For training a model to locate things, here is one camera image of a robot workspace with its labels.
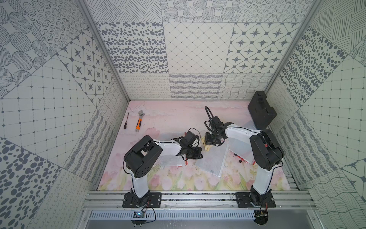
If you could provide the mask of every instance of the screwdriver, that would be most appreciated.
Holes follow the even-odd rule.
[[[128,115],[130,114],[130,112],[128,112],[128,114],[127,114],[127,118],[126,118],[126,122],[124,123],[124,127],[123,127],[123,129],[125,129],[126,130],[126,128],[127,128],[127,119],[128,119]]]

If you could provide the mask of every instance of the adjustable wrench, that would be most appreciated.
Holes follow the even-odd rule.
[[[136,130],[135,130],[136,132],[139,132],[139,130],[140,130],[142,117],[145,115],[145,113],[142,110],[140,110],[138,112],[138,114],[140,115],[140,117],[139,117],[139,119],[137,121],[137,126],[136,126]]]

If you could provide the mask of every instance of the black mounting plate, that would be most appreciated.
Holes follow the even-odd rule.
[[[150,199],[149,202],[149,207],[160,207],[161,204],[161,192],[150,192],[149,193],[149,197],[148,199]],[[131,192],[127,192],[124,195],[124,200],[123,200],[123,204],[122,207],[124,208],[141,208],[138,206],[138,202],[133,198],[133,195]]]
[[[250,192],[236,192],[236,202],[238,203],[238,207],[254,207],[250,203]],[[276,207],[275,200],[273,199],[272,193],[263,201],[262,208],[266,208],[266,203],[268,207]]]

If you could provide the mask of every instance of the metal vent grille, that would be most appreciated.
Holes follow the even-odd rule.
[[[133,218],[134,210],[92,211],[90,219],[150,220],[153,210],[147,210],[144,218]],[[194,219],[250,219],[254,220],[253,210],[156,210],[156,220],[194,220]]]

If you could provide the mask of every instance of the aluminum rail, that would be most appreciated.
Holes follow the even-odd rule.
[[[140,208],[123,208],[124,194],[127,191],[91,191],[87,194],[82,210],[135,210]],[[234,191],[162,191],[161,210],[218,210],[247,209],[238,208]],[[272,191],[276,207],[284,210],[315,210],[316,206],[308,191]]]

